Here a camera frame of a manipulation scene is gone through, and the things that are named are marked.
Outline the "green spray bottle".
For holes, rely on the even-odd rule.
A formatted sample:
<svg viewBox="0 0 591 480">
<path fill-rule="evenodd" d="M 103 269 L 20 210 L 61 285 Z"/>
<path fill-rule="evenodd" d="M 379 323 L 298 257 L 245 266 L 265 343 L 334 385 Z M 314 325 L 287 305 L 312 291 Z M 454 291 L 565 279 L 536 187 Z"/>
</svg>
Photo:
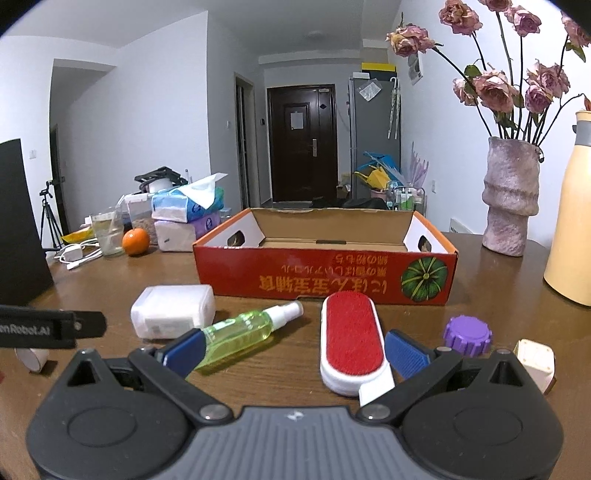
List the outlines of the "green spray bottle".
<svg viewBox="0 0 591 480">
<path fill-rule="evenodd" d="M 266 341 L 274 331 L 303 314 L 303 304 L 294 301 L 263 311 L 245 312 L 204 328 L 204 358 L 197 364 L 197 369 L 214 365 Z"/>
</svg>

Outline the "white red lint brush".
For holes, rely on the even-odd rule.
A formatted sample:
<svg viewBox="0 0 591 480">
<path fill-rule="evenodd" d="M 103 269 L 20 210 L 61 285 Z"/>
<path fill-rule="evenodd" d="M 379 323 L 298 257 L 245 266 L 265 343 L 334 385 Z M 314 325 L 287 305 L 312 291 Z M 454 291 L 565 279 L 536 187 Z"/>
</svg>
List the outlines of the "white red lint brush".
<svg viewBox="0 0 591 480">
<path fill-rule="evenodd" d="M 374 302 L 353 291 L 325 298 L 321 318 L 322 382 L 335 394 L 366 406 L 394 388 Z"/>
</svg>

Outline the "black device on container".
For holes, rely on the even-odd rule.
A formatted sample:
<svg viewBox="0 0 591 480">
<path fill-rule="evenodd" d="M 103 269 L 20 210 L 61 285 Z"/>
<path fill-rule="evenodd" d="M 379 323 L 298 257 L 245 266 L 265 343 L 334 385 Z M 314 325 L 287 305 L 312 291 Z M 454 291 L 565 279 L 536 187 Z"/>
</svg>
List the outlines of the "black device on container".
<svg viewBox="0 0 591 480">
<path fill-rule="evenodd" d="M 139 184 L 139 190 L 142 193 L 156 193 L 173 187 L 183 186 L 188 183 L 188 181 L 178 172 L 166 166 L 159 167 L 144 174 L 136 175 L 134 181 Z"/>
</svg>

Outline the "clear food container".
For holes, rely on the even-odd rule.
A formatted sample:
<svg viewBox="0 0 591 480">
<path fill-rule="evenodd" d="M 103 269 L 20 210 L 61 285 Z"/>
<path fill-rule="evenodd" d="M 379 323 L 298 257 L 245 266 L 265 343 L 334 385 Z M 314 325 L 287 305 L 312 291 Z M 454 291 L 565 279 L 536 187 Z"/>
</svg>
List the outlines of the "clear food container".
<svg viewBox="0 0 591 480">
<path fill-rule="evenodd" d="M 152 218 L 152 195 L 135 193 L 123 195 L 120 199 L 123 211 L 129 216 L 133 228 L 142 228 L 150 238 L 152 246 L 157 245 L 157 236 Z"/>
</svg>

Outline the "blue tissue pack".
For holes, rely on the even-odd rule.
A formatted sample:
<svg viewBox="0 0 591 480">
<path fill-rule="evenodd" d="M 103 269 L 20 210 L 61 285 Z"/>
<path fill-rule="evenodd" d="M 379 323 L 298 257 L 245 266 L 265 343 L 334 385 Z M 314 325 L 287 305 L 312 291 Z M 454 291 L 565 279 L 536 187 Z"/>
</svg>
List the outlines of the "blue tissue pack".
<svg viewBox="0 0 591 480">
<path fill-rule="evenodd" d="M 228 174 L 215 173 L 193 183 L 155 193 L 151 198 L 154 220 L 190 223 L 224 207 L 223 190 L 216 184 Z"/>
</svg>

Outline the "pink ceramic vase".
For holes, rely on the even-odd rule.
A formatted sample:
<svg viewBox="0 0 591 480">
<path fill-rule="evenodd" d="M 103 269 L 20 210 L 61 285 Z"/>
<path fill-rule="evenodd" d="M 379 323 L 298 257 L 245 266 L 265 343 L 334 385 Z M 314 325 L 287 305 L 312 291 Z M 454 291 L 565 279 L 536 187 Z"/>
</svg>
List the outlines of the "pink ceramic vase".
<svg viewBox="0 0 591 480">
<path fill-rule="evenodd" d="M 510 257 L 525 252 L 529 218 L 539 212 L 542 151 L 522 140 L 491 137 L 482 200 L 488 206 L 482 244 Z"/>
</svg>

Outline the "small pink white cube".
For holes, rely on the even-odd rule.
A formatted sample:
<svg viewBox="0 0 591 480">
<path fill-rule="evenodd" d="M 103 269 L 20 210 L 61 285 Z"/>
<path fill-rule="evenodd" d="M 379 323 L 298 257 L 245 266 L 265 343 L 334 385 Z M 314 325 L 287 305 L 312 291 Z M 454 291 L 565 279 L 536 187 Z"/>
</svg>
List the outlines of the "small pink white cube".
<svg viewBox="0 0 591 480">
<path fill-rule="evenodd" d="M 537 387 L 547 394 L 555 383 L 556 360 L 551 347 L 528 339 L 520 339 L 513 350 Z"/>
</svg>

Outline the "white board on wall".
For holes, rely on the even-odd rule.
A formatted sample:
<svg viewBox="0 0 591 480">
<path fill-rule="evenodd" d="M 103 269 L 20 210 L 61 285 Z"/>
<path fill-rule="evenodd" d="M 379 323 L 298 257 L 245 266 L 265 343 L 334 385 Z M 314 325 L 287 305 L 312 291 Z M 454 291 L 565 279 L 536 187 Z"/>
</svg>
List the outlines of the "white board on wall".
<svg viewBox="0 0 591 480">
<path fill-rule="evenodd" d="M 470 228 L 468 228 L 464 223 L 462 223 L 460 220 L 454 217 L 450 219 L 449 229 L 453 233 L 473 234 L 473 231 Z"/>
</svg>

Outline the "grey refrigerator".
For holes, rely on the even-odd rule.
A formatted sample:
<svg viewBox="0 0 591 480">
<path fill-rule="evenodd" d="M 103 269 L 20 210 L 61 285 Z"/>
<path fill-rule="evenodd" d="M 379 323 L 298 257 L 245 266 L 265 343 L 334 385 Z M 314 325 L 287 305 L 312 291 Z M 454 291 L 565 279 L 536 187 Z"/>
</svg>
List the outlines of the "grey refrigerator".
<svg viewBox="0 0 591 480">
<path fill-rule="evenodd" d="M 400 109 L 398 76 L 393 71 L 369 71 L 369 78 L 349 79 L 349 138 L 351 139 L 352 197 L 369 198 L 370 187 L 359 171 L 370 174 L 368 154 L 386 155 L 401 171 Z"/>
</svg>

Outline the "white plastic box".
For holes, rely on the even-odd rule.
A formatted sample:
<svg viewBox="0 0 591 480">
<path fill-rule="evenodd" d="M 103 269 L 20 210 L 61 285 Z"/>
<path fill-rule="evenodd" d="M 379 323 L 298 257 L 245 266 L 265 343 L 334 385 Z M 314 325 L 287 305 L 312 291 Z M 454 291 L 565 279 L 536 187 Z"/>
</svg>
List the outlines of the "white plastic box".
<svg viewBox="0 0 591 480">
<path fill-rule="evenodd" d="M 142 291 L 131 306 L 130 318 L 138 338 L 169 340 L 211 325 L 215 312 L 209 285 L 157 285 Z"/>
</svg>

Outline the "dark entrance door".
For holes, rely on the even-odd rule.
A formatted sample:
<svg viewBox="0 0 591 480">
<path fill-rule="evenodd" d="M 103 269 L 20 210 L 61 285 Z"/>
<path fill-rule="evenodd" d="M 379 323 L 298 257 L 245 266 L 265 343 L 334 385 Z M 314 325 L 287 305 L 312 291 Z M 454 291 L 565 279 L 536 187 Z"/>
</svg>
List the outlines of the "dark entrance door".
<svg viewBox="0 0 591 480">
<path fill-rule="evenodd" d="M 335 199 L 338 132 L 335 86 L 267 90 L 273 202 Z"/>
</svg>

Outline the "clear glass cup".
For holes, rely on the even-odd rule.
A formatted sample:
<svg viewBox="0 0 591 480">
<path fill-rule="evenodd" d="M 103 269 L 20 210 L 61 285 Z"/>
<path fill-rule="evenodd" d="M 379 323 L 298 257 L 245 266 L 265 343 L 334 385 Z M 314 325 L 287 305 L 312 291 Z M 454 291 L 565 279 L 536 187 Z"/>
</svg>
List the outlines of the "clear glass cup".
<svg viewBox="0 0 591 480">
<path fill-rule="evenodd" d="M 91 216 L 91 226 L 105 257 L 123 254 L 123 223 L 117 210 L 111 209 Z"/>
</svg>

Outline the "purple gear lid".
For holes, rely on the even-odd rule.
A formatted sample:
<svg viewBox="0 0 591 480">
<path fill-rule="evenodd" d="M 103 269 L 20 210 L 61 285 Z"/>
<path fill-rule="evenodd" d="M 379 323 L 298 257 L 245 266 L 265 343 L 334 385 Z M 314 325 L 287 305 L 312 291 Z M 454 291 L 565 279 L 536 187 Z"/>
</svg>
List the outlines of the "purple gear lid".
<svg viewBox="0 0 591 480">
<path fill-rule="evenodd" d="M 477 317 L 453 317 L 444 329 L 444 345 L 464 356 L 478 357 L 491 348 L 493 332 L 489 325 Z"/>
</svg>

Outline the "orange fruit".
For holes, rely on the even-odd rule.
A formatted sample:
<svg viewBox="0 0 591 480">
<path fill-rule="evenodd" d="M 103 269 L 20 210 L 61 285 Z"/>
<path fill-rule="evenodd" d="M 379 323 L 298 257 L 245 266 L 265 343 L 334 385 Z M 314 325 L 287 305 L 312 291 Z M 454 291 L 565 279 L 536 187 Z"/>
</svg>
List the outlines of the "orange fruit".
<svg viewBox="0 0 591 480">
<path fill-rule="evenodd" d="M 128 256 L 143 255 L 150 248 L 150 236 L 143 228 L 132 228 L 123 235 L 121 247 Z"/>
</svg>

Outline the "black cloth covered chair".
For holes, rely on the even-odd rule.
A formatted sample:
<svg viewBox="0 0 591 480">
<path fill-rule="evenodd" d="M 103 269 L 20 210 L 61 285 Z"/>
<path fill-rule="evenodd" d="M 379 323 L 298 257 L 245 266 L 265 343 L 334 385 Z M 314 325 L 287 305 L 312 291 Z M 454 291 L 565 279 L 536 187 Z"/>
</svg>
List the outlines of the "black cloth covered chair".
<svg viewBox="0 0 591 480">
<path fill-rule="evenodd" d="M 385 200 L 381 198 L 339 199 L 318 197 L 311 201 L 312 209 L 341 208 L 341 209 L 373 209 L 388 210 Z"/>
</svg>

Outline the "white tape roll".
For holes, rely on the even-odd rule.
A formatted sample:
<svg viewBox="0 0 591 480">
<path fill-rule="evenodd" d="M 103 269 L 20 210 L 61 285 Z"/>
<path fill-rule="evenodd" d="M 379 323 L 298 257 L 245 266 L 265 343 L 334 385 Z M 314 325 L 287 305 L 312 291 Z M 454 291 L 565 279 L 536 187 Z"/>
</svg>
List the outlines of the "white tape roll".
<svg viewBox="0 0 591 480">
<path fill-rule="evenodd" d="M 17 359 L 33 373 L 40 373 L 49 357 L 47 349 L 16 348 L 14 352 Z"/>
</svg>

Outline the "yellow thermos jug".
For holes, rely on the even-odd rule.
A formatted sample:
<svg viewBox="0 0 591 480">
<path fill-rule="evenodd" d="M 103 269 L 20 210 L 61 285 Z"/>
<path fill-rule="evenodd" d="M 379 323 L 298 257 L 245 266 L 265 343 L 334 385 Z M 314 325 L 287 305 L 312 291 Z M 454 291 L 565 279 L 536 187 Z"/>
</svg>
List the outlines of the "yellow thermos jug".
<svg viewBox="0 0 591 480">
<path fill-rule="evenodd" d="M 576 138 L 562 183 L 556 231 L 544 280 L 556 292 L 590 306 L 590 112 L 576 114 Z"/>
</svg>

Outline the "yellow blue bags pile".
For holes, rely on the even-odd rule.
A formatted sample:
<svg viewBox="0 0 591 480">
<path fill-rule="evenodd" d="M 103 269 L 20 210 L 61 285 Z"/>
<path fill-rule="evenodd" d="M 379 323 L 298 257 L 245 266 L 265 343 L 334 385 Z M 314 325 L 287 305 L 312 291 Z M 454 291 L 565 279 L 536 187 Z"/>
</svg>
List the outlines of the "yellow blue bags pile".
<svg viewBox="0 0 591 480">
<path fill-rule="evenodd" d="M 355 171 L 353 175 L 359 178 L 363 184 L 373 190 L 387 190 L 390 186 L 404 187 L 406 180 L 394 165 L 392 156 L 377 152 L 363 152 L 367 159 Z"/>
</svg>

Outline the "purple tissue pack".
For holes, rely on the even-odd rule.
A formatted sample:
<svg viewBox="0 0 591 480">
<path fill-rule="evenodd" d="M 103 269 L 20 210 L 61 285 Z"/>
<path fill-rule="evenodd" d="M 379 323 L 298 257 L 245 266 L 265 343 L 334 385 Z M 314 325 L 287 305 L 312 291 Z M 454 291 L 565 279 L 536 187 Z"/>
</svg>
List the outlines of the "purple tissue pack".
<svg viewBox="0 0 591 480">
<path fill-rule="evenodd" d="M 154 222 L 158 248 L 163 252 L 191 252 L 192 244 L 221 224 L 218 212 L 189 223 L 166 220 Z"/>
</svg>

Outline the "black paper bag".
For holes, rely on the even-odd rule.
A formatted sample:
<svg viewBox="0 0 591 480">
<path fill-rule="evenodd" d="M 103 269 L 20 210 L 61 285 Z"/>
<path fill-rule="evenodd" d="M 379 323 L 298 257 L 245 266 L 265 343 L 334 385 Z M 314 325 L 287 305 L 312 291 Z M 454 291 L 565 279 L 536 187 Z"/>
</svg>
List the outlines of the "black paper bag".
<svg viewBox="0 0 591 480">
<path fill-rule="evenodd" d="M 29 198 L 21 142 L 0 150 L 0 296 L 3 305 L 25 306 L 53 285 Z"/>
</svg>

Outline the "red cardboard box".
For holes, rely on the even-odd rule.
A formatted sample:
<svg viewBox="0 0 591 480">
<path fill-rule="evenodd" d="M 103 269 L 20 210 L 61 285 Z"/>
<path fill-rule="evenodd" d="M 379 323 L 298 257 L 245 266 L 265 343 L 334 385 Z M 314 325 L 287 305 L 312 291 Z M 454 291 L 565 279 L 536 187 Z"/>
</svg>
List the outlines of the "red cardboard box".
<svg viewBox="0 0 591 480">
<path fill-rule="evenodd" d="M 193 243 L 221 296 L 294 300 L 341 291 L 377 304 L 447 303 L 458 250 L 418 212 L 246 209 Z"/>
</svg>

